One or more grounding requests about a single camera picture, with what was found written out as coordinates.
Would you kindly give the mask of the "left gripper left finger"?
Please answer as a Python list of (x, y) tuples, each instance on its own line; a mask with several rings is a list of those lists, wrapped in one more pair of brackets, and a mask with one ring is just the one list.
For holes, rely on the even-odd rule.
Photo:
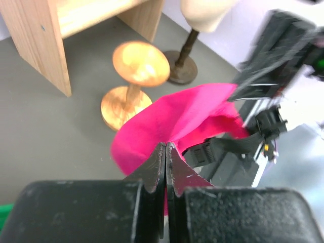
[(166, 145), (158, 143), (149, 158), (125, 178), (137, 184), (131, 239), (164, 236)]

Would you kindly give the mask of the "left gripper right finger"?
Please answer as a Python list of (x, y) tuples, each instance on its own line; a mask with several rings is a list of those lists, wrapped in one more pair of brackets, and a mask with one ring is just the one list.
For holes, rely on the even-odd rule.
[(166, 182), (170, 240), (215, 240), (214, 188), (173, 143), (166, 147)]

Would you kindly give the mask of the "magenta baseball cap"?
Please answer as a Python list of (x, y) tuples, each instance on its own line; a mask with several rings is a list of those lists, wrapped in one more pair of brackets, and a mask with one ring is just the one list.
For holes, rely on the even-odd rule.
[(205, 84), (159, 98), (120, 128), (111, 145), (112, 159), (128, 176), (160, 142), (173, 142), (181, 154), (221, 133), (247, 137), (234, 104), (227, 102), (235, 89), (235, 84)]

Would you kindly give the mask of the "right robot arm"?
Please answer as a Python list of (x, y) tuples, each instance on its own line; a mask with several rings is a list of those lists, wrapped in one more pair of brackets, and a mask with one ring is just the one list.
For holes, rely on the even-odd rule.
[(312, 68), (307, 77), (323, 81), (323, 27), (288, 11), (271, 10), (227, 100), (274, 98), (303, 66)]

